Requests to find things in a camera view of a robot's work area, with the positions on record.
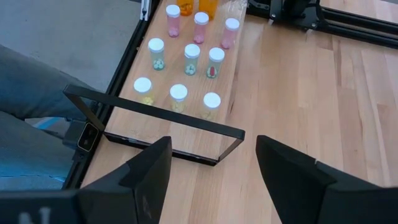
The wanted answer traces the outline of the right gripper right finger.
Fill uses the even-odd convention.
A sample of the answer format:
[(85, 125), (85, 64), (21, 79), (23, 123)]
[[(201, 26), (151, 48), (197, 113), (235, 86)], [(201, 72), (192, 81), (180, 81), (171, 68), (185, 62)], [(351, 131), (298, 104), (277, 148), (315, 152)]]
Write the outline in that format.
[(282, 224), (398, 224), (398, 187), (374, 185), (264, 135), (256, 156)]

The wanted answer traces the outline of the person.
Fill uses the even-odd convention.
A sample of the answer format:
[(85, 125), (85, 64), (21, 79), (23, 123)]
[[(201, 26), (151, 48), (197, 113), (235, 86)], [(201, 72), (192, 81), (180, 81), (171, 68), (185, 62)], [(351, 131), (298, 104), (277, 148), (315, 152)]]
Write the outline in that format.
[(67, 178), (74, 150), (27, 119), (84, 120), (63, 93), (68, 85), (90, 87), (0, 44), (0, 191), (51, 189)]

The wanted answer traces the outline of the silver metal bracket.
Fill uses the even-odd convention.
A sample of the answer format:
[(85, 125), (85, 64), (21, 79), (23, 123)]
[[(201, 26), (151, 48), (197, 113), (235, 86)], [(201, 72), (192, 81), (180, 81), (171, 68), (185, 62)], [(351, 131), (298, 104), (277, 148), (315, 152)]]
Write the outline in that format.
[(150, 0), (141, 0), (140, 20), (147, 21), (149, 16)]

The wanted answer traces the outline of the small white-capped pill bottle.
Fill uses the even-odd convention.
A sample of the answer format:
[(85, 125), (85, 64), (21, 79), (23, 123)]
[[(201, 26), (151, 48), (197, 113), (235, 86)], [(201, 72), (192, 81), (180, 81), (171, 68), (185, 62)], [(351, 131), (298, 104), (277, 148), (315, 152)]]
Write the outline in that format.
[(175, 84), (170, 88), (171, 109), (176, 113), (182, 113), (185, 109), (185, 99), (188, 95), (187, 87), (183, 84)]

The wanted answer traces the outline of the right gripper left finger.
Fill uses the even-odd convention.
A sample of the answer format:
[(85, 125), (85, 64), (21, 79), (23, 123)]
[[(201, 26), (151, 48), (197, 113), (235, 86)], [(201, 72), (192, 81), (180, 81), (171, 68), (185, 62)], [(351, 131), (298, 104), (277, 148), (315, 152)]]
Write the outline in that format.
[(78, 193), (84, 224), (159, 224), (170, 179), (172, 140), (164, 136)]

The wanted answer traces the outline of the green bottle with red capsule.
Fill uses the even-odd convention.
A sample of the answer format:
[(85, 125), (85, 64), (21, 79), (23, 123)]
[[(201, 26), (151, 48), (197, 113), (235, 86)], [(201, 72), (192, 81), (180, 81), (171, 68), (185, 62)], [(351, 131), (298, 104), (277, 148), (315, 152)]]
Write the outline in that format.
[(220, 67), (223, 63), (225, 53), (219, 47), (213, 47), (209, 51), (208, 67), (206, 69), (206, 76), (208, 78), (216, 78), (220, 74)]

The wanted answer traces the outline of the small yellow pill bottle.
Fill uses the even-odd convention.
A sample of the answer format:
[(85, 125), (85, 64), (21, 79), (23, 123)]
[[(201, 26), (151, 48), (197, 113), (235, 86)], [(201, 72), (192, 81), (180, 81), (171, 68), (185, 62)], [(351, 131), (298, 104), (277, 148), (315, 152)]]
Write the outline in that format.
[(206, 120), (213, 120), (221, 105), (221, 97), (214, 92), (209, 92), (203, 97), (203, 109), (201, 117)]

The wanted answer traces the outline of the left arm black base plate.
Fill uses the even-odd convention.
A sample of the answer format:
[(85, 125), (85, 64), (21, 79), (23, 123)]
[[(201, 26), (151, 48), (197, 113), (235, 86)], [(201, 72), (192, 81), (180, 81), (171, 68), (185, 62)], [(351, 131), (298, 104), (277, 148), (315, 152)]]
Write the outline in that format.
[(305, 30), (317, 28), (319, 22), (318, 13), (322, 11), (320, 3), (317, 6), (307, 8), (304, 11), (304, 14), (299, 17), (290, 17), (285, 15), (282, 12), (282, 3), (283, 0), (270, 0), (269, 15), (274, 22), (289, 26), (295, 26)]

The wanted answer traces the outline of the black aluminium table frame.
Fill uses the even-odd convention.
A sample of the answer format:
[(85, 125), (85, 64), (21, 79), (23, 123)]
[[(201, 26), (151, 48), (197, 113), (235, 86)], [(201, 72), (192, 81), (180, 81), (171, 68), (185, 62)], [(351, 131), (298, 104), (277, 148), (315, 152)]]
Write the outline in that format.
[[(269, 4), (270, 0), (248, 0), (246, 14), (272, 20), (269, 15)], [(127, 73), (133, 65), (144, 41), (144, 36), (147, 33), (150, 23), (154, 19), (155, 11), (159, 5), (160, 0), (150, 0), (148, 20), (139, 21), (105, 94), (119, 97), (122, 85), (126, 81)], [(324, 7), (321, 4), (320, 6), (322, 11), (318, 13), (319, 22), (317, 28), (308, 30), (317, 30), (370, 44), (398, 49), (398, 23), (353, 14), (351, 12), (339, 11), (337, 9)], [(87, 98), (83, 98), (82, 101), (104, 125), (108, 123), (113, 109), (117, 108)], [(72, 168), (63, 185), (64, 189), (77, 189), (81, 186), (88, 166), (103, 136), (105, 135), (99, 132), (90, 152), (83, 153), (77, 151), (75, 153)]]

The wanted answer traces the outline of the small pale green pill bottle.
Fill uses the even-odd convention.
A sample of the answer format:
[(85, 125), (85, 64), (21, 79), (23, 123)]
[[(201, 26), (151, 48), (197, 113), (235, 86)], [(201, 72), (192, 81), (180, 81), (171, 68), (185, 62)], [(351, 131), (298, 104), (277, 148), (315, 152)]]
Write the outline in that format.
[(134, 82), (134, 90), (138, 94), (138, 99), (141, 103), (146, 105), (154, 104), (154, 97), (152, 94), (152, 82), (146, 77), (139, 77)]

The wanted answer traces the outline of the large orange pill bottle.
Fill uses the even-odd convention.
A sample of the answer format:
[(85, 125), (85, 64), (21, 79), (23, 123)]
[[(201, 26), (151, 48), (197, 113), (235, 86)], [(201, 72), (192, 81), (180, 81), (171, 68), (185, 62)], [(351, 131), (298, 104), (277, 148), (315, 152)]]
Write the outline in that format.
[(194, 0), (177, 0), (181, 16), (190, 16), (193, 13)]
[(199, 0), (198, 10), (207, 13), (210, 20), (214, 19), (217, 7), (218, 0)]

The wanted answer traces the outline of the small yellow-green pill bottle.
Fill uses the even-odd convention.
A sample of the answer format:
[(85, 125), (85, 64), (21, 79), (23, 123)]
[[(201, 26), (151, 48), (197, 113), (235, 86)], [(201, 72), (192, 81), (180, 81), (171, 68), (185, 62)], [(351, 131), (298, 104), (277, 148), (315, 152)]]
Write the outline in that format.
[(194, 75), (197, 71), (198, 59), (200, 56), (200, 48), (196, 44), (188, 44), (184, 49), (186, 75)]

